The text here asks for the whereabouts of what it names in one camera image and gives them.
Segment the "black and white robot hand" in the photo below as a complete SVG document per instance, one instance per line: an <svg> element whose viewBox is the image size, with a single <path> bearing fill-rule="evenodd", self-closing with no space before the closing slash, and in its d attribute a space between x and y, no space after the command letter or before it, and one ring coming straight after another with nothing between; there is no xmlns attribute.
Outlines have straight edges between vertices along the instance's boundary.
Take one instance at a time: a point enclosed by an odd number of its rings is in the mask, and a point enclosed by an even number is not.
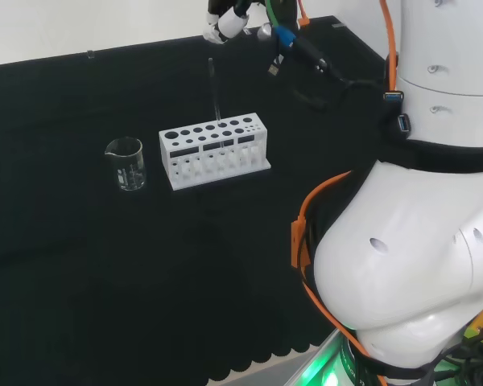
<svg viewBox="0 0 483 386"><path fill-rule="evenodd" d="M246 28L248 10L253 3L266 7L264 1L208 0L204 39L222 45L239 35Z"/></svg>

